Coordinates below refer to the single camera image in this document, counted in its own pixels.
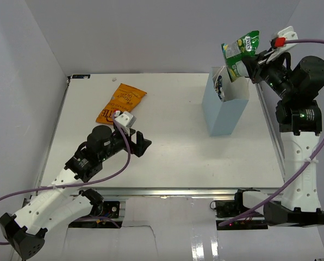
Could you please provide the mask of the blue cookie bag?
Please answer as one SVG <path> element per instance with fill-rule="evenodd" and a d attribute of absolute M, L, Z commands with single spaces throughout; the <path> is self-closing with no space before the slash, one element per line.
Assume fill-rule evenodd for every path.
<path fill-rule="evenodd" d="M 225 100 L 225 93 L 223 90 L 223 83 L 222 83 L 222 76 L 218 75 L 217 79 L 215 80 L 214 83 L 214 89 L 221 101 Z"/>

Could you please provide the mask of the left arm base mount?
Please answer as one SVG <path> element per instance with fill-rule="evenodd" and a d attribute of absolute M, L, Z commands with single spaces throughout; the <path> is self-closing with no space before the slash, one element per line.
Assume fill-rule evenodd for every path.
<path fill-rule="evenodd" d="M 99 205 L 92 207 L 90 213 L 79 217 L 79 219 L 97 217 L 118 218 L 120 216 L 120 205 L 119 201 L 103 201 Z"/>

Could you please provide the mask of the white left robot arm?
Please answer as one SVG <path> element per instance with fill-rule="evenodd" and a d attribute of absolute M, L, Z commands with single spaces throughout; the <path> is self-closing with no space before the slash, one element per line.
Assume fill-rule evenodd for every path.
<path fill-rule="evenodd" d="M 46 233 L 58 224 L 68 225 L 78 218 L 104 213 L 103 197 L 93 189 L 80 191 L 70 203 L 65 201 L 103 169 L 105 160 L 121 150 L 129 156 L 140 157 L 145 153 L 152 142 L 140 131 L 129 131 L 126 134 L 118 127 L 95 127 L 65 163 L 49 190 L 38 193 L 14 214 L 5 213 L 0 217 L 3 236 L 22 260 L 35 256 L 45 244 Z M 132 141 L 131 134 L 136 136 L 136 142 Z"/>

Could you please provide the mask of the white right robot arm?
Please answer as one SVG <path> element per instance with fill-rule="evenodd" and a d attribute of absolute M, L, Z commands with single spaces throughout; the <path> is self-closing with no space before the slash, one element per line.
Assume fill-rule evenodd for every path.
<path fill-rule="evenodd" d="M 276 119 L 284 149 L 284 191 L 280 201 L 269 200 L 260 213 L 270 226 L 324 225 L 315 155 L 322 132 L 322 112 L 315 98 L 324 87 L 324 60 L 306 56 L 294 69 L 289 53 L 273 61 L 258 54 L 243 57 L 242 62 L 253 83 L 265 82 L 280 98 Z"/>

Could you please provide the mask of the orange potato chips bag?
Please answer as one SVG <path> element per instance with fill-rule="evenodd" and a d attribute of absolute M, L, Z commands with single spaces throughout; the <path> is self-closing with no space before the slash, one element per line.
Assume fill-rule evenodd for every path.
<path fill-rule="evenodd" d="M 145 95 L 147 95 L 147 92 L 121 83 L 112 95 L 111 100 L 99 113 L 96 122 L 112 125 L 112 116 L 115 111 L 131 112 L 141 102 Z"/>

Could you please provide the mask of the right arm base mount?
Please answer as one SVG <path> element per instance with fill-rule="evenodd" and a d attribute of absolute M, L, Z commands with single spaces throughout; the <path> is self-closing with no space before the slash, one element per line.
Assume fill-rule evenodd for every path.
<path fill-rule="evenodd" d="M 209 207 L 216 212 L 216 217 L 220 219 L 232 218 L 248 210 L 248 208 L 235 201 L 213 200 Z"/>

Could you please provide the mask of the green snack bag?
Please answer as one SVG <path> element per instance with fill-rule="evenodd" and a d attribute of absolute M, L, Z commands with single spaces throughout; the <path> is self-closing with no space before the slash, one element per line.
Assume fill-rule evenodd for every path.
<path fill-rule="evenodd" d="M 259 46 L 259 35 L 258 30 L 253 30 L 230 44 L 223 43 L 221 45 L 231 82 L 234 82 L 239 77 L 248 77 L 247 68 L 242 62 L 242 58 L 255 55 Z"/>

